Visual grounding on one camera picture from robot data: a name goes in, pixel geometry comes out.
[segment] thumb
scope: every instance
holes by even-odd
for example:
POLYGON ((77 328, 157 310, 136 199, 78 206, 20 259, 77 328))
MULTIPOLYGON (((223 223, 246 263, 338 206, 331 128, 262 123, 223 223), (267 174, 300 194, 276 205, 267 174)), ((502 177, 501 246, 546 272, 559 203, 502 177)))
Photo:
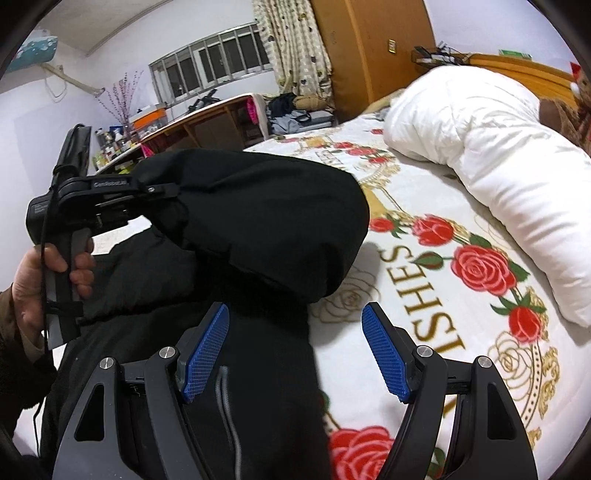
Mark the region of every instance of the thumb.
MULTIPOLYGON (((39 246, 35 248, 34 255, 30 260, 32 267, 41 268, 41 248, 39 246)), ((58 273, 63 273, 68 269, 66 260, 64 260, 53 244, 45 245, 45 265, 49 270, 58 273)))

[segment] wardrobe door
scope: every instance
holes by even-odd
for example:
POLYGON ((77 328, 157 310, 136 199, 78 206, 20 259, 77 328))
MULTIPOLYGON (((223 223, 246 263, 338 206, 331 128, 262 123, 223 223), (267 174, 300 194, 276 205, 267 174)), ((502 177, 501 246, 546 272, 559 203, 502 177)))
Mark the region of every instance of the wardrobe door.
POLYGON ((369 102, 408 86, 424 69, 411 61, 415 46, 435 46, 423 0, 349 0, 360 32, 369 102), (395 53, 389 41, 396 42, 395 53))
POLYGON ((333 67, 336 115, 340 121, 359 115, 370 103, 366 76, 349 0, 310 0, 333 67))

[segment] headboard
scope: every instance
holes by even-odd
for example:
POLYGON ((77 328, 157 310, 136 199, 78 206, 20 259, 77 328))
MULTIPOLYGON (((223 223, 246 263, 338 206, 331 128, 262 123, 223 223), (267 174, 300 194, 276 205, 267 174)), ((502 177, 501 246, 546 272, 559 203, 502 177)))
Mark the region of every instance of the headboard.
POLYGON ((574 108, 577 105, 570 90, 573 76, 531 60, 501 57, 498 55, 474 54, 470 65, 502 73, 526 86, 538 97, 559 98, 574 108))

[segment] hand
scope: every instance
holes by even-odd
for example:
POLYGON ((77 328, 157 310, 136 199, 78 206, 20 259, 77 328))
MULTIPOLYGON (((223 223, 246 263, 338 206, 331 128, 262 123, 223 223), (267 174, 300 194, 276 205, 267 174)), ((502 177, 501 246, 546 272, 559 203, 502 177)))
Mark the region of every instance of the hand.
MULTIPOLYGON (((92 294, 95 276, 91 268, 95 266, 92 252, 92 239, 86 246, 86 252, 75 257, 76 269, 70 273, 70 281, 76 285, 81 298, 87 299, 92 294)), ((45 245, 45 265, 49 270, 63 273, 67 270, 66 261, 52 244, 45 245)), ((34 344, 38 345, 43 331, 43 308, 41 306, 41 248, 31 248, 22 258, 12 284, 12 298, 17 325, 21 332, 34 344)))

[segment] bolt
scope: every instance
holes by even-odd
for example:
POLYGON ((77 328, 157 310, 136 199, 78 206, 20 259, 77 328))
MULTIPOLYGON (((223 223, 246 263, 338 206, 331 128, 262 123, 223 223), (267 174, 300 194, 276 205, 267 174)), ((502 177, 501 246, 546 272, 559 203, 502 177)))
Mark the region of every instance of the bolt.
POLYGON ((170 358, 172 357, 177 351, 174 349, 173 346, 165 346, 158 352, 160 358, 170 358))
POLYGON ((103 358, 100 363, 99 363, 99 367, 101 367, 103 370, 108 370, 109 368, 111 368, 113 365, 115 364, 115 360, 113 360, 110 356, 108 356, 107 358, 103 358))
POLYGON ((431 348, 427 345, 419 345, 417 347, 417 353, 423 358, 429 358, 433 354, 433 350, 431 350, 431 348))
POLYGON ((487 356, 480 356, 480 357, 478 357, 478 364, 482 368, 490 368, 490 367, 492 367, 492 361, 487 356))

